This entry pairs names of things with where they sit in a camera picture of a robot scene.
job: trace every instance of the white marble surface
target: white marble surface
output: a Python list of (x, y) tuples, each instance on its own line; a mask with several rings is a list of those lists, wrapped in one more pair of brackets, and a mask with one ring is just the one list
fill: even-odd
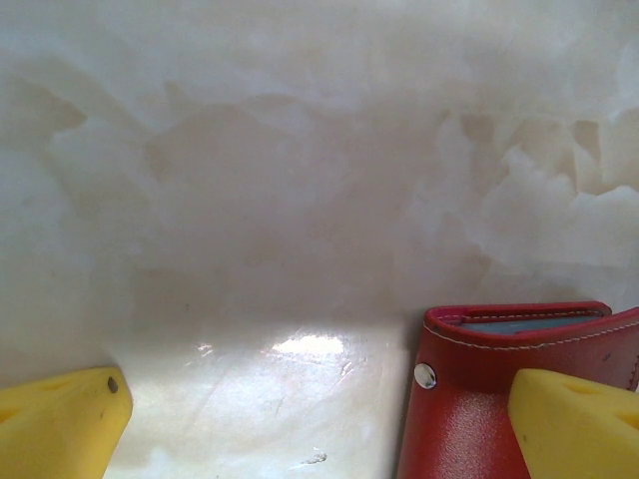
[(639, 4), (0, 0), (0, 385), (107, 472), (391, 477), (418, 312), (639, 297)]

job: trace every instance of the red wallet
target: red wallet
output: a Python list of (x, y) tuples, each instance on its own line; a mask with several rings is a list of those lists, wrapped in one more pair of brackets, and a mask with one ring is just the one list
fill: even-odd
[(447, 306), (425, 315), (396, 479), (529, 479), (506, 409), (515, 373), (635, 390), (639, 307)]

